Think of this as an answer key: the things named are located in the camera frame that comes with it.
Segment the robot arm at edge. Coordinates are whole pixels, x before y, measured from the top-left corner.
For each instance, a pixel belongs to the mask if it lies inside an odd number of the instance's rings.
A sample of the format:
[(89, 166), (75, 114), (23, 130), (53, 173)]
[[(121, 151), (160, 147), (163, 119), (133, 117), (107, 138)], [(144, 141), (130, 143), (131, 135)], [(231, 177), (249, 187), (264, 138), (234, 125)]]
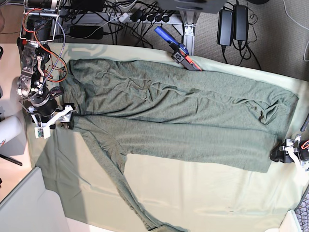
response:
[(271, 162), (293, 162), (296, 177), (306, 181), (309, 144), (281, 140), (295, 103), (209, 100), (120, 101), (81, 103), (74, 130), (117, 188), (128, 154), (142, 154), (198, 163), (216, 163), (265, 173)]

